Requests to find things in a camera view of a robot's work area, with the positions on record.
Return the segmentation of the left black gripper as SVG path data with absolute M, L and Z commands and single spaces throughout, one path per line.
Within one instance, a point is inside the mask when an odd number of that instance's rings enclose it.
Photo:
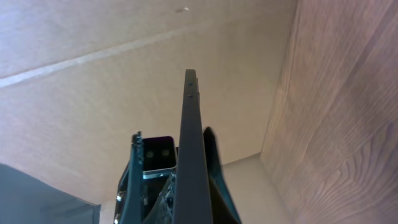
M 214 224 L 239 224 L 241 219 L 224 180 L 216 136 L 203 132 Z M 143 179 L 141 132 L 132 136 L 129 163 L 118 183 L 114 224 L 172 223 L 175 172 L 167 177 Z

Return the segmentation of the Samsung Galaxy smartphone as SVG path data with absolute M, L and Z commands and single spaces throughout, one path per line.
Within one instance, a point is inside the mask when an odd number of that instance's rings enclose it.
M 201 125 L 200 94 L 194 69 L 185 71 L 173 222 L 213 222 Z

